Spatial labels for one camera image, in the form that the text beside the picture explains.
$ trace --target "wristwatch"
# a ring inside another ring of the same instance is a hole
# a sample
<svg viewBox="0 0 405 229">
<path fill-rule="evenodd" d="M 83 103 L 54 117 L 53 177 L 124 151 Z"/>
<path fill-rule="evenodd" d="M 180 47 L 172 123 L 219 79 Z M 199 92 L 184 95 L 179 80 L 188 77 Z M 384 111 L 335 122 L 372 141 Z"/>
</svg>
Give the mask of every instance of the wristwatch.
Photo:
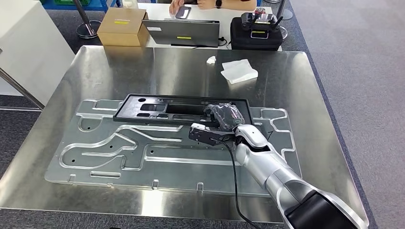
<svg viewBox="0 0 405 229">
<path fill-rule="evenodd" d="M 222 6 L 222 0 L 216 0 L 215 1 L 215 6 L 216 6 L 217 9 L 220 9 L 221 6 Z"/>
</svg>

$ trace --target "silver robot arm segment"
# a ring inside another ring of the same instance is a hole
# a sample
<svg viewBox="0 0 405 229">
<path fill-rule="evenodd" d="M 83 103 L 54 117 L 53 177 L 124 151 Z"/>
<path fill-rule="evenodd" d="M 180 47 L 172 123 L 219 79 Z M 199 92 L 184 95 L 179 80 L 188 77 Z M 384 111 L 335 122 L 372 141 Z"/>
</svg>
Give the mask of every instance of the silver robot arm segment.
<svg viewBox="0 0 405 229">
<path fill-rule="evenodd" d="M 235 129 L 236 160 L 275 200 L 289 229 L 366 229 L 339 197 L 301 179 L 253 125 Z"/>
</svg>

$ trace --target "brown box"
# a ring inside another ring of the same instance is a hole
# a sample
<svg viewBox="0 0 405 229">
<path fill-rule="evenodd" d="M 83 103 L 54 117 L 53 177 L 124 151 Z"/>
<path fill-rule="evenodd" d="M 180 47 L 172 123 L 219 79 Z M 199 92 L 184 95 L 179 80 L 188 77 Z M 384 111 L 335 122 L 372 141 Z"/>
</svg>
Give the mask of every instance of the brown box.
<svg viewBox="0 0 405 229">
<path fill-rule="evenodd" d="M 148 19 L 146 10 L 110 8 L 98 29 L 98 37 L 104 46 L 145 47 L 149 32 L 142 19 Z"/>
</svg>

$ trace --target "robotic arm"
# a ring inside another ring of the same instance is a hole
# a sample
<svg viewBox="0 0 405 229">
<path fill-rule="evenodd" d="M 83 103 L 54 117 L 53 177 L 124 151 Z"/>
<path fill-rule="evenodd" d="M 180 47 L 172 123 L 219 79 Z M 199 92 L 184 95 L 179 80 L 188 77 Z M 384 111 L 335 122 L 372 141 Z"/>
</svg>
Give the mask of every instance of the robotic arm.
<svg viewBox="0 0 405 229">
<path fill-rule="evenodd" d="M 233 141 L 236 160 L 269 192 L 288 229 L 366 229 L 365 222 L 339 197 L 301 179 L 253 125 L 232 132 L 192 124 L 192 140 L 218 145 Z"/>
</svg>

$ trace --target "hand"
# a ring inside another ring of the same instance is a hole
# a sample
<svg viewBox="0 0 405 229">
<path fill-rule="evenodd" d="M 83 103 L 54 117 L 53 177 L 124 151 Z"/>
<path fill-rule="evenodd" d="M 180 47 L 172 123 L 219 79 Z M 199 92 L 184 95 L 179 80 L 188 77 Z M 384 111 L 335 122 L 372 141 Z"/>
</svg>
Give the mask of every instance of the hand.
<svg viewBox="0 0 405 229">
<path fill-rule="evenodd" d="M 209 10 L 215 8 L 215 0 L 197 0 L 198 7 L 201 10 Z"/>
<path fill-rule="evenodd" d="M 181 6 L 184 5 L 184 0 L 172 0 L 169 6 L 169 13 L 175 15 Z"/>
</svg>

